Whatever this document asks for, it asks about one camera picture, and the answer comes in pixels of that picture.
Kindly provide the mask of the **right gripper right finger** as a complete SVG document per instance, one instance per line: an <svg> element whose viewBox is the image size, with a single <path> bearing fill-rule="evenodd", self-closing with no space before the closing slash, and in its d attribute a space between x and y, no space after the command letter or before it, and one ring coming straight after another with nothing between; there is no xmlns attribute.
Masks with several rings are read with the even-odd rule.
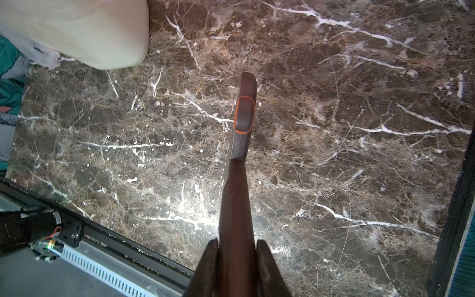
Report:
<svg viewBox="0 0 475 297"><path fill-rule="evenodd" d="M290 297L291 292L279 271L266 241L257 241L256 252L259 273L259 297Z"/></svg>

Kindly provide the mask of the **cream trash bin with liner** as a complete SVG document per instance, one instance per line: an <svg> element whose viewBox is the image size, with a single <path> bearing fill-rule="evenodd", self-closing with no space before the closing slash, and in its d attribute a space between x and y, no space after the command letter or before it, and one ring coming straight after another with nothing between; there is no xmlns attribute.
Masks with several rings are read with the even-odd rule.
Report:
<svg viewBox="0 0 475 297"><path fill-rule="evenodd" d="M55 69L68 56L92 68L130 68L148 53L147 1L1 1L1 35Z"/></svg>

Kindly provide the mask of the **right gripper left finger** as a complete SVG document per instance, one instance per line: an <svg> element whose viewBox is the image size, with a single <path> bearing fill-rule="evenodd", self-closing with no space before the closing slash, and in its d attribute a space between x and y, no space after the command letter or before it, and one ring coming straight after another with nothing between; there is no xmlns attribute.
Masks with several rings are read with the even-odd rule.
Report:
<svg viewBox="0 0 475 297"><path fill-rule="evenodd" d="M215 291L218 240L208 242L183 297L212 297Z"/></svg>

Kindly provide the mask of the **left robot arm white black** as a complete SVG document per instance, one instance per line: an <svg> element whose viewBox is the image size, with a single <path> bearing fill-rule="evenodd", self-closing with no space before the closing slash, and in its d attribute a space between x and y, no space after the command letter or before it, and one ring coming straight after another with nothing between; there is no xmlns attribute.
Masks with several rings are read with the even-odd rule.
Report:
<svg viewBox="0 0 475 297"><path fill-rule="evenodd" d="M31 243L52 238L63 228L57 211L26 214L1 212L1 257L18 252Z"/></svg>

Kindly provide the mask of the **dark brown hand brush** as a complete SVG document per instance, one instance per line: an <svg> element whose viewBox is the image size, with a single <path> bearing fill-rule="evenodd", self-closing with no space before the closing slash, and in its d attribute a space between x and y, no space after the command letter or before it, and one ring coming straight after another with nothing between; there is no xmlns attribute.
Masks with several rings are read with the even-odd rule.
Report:
<svg viewBox="0 0 475 297"><path fill-rule="evenodd" d="M254 297L257 294L256 246L246 176L256 101L256 78L243 72L218 228L217 292L221 297Z"/></svg>

